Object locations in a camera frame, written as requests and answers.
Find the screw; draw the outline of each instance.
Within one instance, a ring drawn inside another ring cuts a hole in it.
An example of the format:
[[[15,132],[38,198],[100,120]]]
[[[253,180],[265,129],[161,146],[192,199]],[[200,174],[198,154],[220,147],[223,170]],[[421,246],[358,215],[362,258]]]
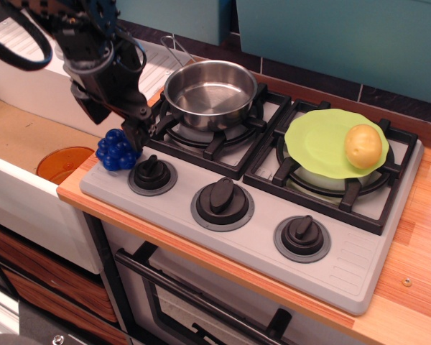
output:
[[[404,280],[402,280],[402,284],[409,288],[412,286],[412,281],[410,280],[410,278],[405,278]]]
[[[52,340],[52,345],[62,345],[64,344],[64,336],[57,335]]]

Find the burner grate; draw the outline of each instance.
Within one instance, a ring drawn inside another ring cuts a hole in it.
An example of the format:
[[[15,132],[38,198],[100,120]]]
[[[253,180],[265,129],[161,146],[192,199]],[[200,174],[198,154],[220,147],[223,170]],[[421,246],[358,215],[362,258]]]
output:
[[[201,142],[185,138],[177,133],[175,127],[179,121],[173,115],[166,115],[166,103],[166,98],[162,94],[160,100],[152,107],[152,111],[159,121],[157,122],[157,133],[150,139],[147,146],[234,180],[239,180],[244,174],[251,157],[256,154],[265,136],[274,127],[273,124],[292,107],[292,99],[289,96],[273,93],[268,90],[266,84],[260,83],[253,102],[254,113],[243,123],[246,131],[240,136],[230,139],[225,132],[216,132],[212,140]],[[262,119],[265,103],[279,106],[268,121]],[[236,160],[234,165],[223,161],[227,151],[235,150],[236,145],[243,143],[248,143],[249,148]]]
[[[358,179],[347,179],[345,181],[344,190],[320,188],[315,185],[311,185],[311,183],[308,183],[297,176],[295,171],[300,167],[299,163],[295,162],[291,157],[283,157],[283,149],[277,150],[277,148],[284,147],[284,135],[296,115],[312,110],[327,108],[330,108],[330,104],[328,102],[322,102],[320,105],[315,105],[301,100],[295,101],[290,112],[282,119],[278,120],[277,127],[270,131],[267,139],[259,150],[257,159],[245,172],[243,182],[247,185],[251,185],[260,190],[279,196],[285,200],[323,213],[326,216],[357,226],[358,228],[367,230],[373,234],[380,235],[383,232],[391,206],[399,189],[403,172],[409,162],[410,156],[412,155],[415,143],[417,142],[417,135],[400,129],[395,129],[390,126],[390,122],[388,120],[382,119],[379,126],[383,129],[386,138],[407,145],[407,151],[402,162],[397,165],[394,163],[394,156],[389,157],[387,163],[378,169],[380,177],[367,186],[362,186]],[[280,166],[278,170],[273,173],[273,176],[264,177],[259,173],[259,171],[261,170],[262,163],[272,150],[276,150]],[[303,189],[294,188],[294,184]],[[360,196],[373,193],[379,188],[390,188],[380,218],[370,218],[353,210],[353,205]],[[314,193],[329,196],[331,198],[337,198],[339,201],[337,203],[333,203],[325,198],[315,196]]]

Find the oven door handle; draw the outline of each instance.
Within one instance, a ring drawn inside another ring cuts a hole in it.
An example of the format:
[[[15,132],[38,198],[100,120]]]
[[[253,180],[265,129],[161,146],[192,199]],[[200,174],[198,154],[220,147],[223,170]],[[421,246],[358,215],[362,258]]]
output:
[[[267,331],[262,331],[255,325],[251,325],[236,314],[230,312],[224,307],[207,299],[201,293],[198,293],[181,282],[167,276],[162,271],[153,268],[149,263],[149,258],[153,255],[158,247],[149,242],[144,242],[140,248],[133,254],[129,254],[123,248],[115,253],[115,260],[138,275],[152,282],[155,285],[164,288],[173,295],[181,298],[185,302],[194,305],[195,307],[211,314],[225,324],[238,329],[248,337],[261,344],[268,345],[286,345],[280,339],[289,324],[292,316],[284,309],[278,309],[277,314],[282,315],[281,318],[273,317]]]

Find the toy stove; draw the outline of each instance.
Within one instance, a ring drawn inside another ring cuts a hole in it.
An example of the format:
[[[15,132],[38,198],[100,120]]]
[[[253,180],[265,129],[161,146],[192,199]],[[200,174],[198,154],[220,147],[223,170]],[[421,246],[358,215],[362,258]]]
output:
[[[369,306],[419,166],[423,145],[412,133],[379,126],[390,143],[370,176],[324,183],[284,148],[291,121],[326,109],[259,92],[252,114],[223,133],[180,125],[165,99],[153,107],[157,135],[133,170],[101,163],[80,188],[352,314]]]

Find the oven window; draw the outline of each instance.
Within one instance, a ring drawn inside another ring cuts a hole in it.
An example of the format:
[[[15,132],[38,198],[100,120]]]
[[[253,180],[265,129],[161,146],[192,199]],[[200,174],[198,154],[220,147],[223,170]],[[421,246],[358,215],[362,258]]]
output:
[[[155,323],[185,344],[257,344],[205,311],[145,281]]]

